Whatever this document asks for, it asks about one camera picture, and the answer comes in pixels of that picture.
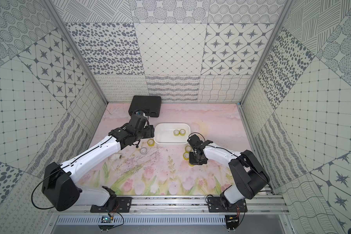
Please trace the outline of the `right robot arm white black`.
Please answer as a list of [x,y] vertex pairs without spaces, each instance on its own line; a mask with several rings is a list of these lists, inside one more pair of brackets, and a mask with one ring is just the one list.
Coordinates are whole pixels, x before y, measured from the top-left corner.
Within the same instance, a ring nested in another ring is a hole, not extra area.
[[224,210],[233,207],[244,199],[253,199],[270,183],[270,178],[256,156],[249,150],[234,153],[213,144],[211,141],[189,143],[189,163],[204,165],[209,160],[227,166],[234,183],[220,194],[220,205]]

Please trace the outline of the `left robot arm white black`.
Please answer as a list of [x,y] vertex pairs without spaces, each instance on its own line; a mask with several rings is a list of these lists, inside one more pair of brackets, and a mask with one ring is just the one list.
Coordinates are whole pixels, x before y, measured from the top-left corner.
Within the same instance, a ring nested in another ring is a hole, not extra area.
[[111,130],[99,143],[83,153],[45,168],[42,193],[57,211],[65,211],[72,206],[92,206],[102,211],[116,210],[116,193],[103,186],[91,188],[78,184],[90,170],[104,162],[108,157],[127,146],[138,147],[142,139],[155,136],[155,129],[143,110],[136,110],[128,123]]

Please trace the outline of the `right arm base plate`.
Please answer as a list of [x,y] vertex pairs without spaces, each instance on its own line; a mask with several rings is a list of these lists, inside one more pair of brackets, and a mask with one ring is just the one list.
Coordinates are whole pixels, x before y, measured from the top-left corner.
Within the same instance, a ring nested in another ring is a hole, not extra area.
[[246,201],[244,199],[239,200],[234,204],[230,204],[221,197],[208,195],[205,198],[205,201],[208,205],[208,210],[210,213],[244,213],[248,211]]

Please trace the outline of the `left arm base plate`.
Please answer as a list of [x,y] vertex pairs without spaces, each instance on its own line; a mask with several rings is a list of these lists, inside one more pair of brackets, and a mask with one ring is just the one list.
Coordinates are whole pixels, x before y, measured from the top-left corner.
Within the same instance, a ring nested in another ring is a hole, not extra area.
[[133,198],[132,197],[115,197],[109,199],[103,206],[92,205],[91,213],[129,213]]

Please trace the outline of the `white plastic storage box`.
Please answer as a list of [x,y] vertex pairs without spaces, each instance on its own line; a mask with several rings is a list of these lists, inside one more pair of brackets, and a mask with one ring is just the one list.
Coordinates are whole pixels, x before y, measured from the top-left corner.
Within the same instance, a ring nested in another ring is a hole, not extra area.
[[[174,130],[185,129],[184,136],[174,136]],[[155,143],[159,145],[184,145],[187,144],[191,128],[186,123],[160,123],[155,127]]]

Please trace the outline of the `yellow tape roll top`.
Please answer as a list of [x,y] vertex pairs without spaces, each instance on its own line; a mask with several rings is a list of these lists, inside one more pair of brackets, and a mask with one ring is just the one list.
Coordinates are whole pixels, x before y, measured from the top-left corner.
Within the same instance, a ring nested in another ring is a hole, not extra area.
[[185,147],[185,152],[191,152],[192,151],[192,147],[190,145],[187,145]]

